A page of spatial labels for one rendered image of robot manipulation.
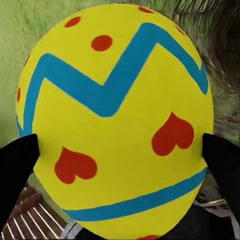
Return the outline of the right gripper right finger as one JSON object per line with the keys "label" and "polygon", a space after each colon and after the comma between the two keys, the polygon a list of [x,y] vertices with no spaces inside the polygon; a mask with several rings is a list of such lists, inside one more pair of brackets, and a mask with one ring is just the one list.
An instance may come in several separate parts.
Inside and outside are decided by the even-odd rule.
{"label": "right gripper right finger", "polygon": [[240,146],[205,133],[202,156],[240,226]]}

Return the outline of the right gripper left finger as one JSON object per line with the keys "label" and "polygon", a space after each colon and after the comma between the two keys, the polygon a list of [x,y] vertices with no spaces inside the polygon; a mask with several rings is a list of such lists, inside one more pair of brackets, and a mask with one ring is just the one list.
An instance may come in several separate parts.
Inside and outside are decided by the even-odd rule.
{"label": "right gripper left finger", "polygon": [[39,156],[36,133],[0,149],[0,234]]}

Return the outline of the easter egg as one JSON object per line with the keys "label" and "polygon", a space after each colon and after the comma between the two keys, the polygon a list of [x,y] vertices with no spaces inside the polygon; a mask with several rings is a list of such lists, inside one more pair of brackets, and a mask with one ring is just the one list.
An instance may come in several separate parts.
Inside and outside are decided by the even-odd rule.
{"label": "easter egg", "polygon": [[49,196],[107,240],[156,240],[197,198],[214,133],[212,85],[192,40],[148,6],[79,11],[31,51],[19,78],[20,137]]}

